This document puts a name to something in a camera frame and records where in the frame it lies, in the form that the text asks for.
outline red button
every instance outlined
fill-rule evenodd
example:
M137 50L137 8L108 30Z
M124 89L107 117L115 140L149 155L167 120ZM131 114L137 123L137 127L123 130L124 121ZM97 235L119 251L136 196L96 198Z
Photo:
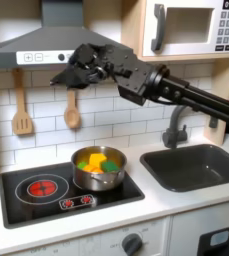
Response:
M66 205L67 207L70 207L70 206L72 206L72 202L71 202L70 200L67 200L67 201L65 202L65 205Z
M82 198L82 203L88 204L91 202L91 200L92 200L91 197L85 196Z

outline stainless steel pot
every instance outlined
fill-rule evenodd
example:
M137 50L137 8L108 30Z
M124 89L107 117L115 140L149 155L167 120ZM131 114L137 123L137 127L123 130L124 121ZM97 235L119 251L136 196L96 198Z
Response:
M119 167L118 172L97 174L85 172L77 167L80 162L89 163L90 155L94 153L103 153L109 161L113 161ZM71 163L74 170L74 183L82 189L92 191L113 189L124 179L124 167L126 162L126 156L115 148L101 146L82 148L75 152L71 157Z

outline sink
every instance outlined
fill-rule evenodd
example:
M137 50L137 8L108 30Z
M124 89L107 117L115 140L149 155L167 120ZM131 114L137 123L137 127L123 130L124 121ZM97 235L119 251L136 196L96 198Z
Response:
M164 188L174 192L229 183L229 154L213 145L150 152L140 161Z

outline microwave keypad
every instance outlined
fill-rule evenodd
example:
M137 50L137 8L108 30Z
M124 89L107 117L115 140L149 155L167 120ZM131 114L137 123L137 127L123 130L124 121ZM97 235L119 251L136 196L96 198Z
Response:
M215 51L229 51L229 11L221 13L216 44Z

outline wooden spatula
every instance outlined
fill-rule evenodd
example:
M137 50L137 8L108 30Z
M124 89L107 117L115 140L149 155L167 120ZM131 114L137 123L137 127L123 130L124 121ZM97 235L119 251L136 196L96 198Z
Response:
M64 113L64 120L70 128L77 128L80 125L80 116L76 108L75 92L68 90L68 107Z
M23 72L21 69L13 69L13 78L15 84L17 113L12 122L13 131L17 135L32 133L32 121L25 111L24 90L23 90Z

